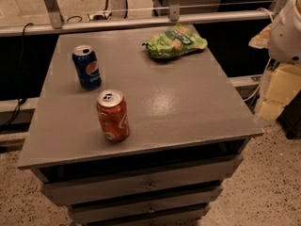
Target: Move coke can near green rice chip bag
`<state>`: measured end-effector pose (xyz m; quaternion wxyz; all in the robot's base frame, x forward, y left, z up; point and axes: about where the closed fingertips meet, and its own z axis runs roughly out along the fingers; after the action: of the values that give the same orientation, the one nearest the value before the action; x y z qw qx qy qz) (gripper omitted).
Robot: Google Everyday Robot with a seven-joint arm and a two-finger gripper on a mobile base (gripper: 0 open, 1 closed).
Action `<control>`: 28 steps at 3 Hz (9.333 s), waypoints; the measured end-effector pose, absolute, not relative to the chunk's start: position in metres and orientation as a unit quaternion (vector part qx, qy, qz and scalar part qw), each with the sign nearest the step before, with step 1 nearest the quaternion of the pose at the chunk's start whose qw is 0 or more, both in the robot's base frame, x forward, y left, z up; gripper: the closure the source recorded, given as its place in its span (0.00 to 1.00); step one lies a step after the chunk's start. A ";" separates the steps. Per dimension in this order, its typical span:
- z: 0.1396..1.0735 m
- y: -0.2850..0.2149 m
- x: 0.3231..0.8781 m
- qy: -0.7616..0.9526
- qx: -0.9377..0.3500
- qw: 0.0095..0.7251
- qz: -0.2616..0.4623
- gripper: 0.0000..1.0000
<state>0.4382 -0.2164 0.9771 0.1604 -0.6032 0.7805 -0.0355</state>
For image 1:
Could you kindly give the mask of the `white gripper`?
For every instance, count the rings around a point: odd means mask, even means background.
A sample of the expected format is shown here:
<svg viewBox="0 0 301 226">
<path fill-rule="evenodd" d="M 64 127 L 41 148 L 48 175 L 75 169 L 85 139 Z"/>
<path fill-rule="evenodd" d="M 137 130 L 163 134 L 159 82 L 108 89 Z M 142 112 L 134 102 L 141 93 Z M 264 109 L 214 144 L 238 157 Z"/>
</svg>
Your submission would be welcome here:
<svg viewBox="0 0 301 226">
<path fill-rule="evenodd" d="M 301 64 L 301 0 L 288 0 L 272 25 L 266 26 L 248 45 L 268 48 L 269 56 L 281 62 L 263 77 L 255 109 L 258 119 L 275 121 L 301 90 L 301 66 L 293 65 Z"/>
</svg>

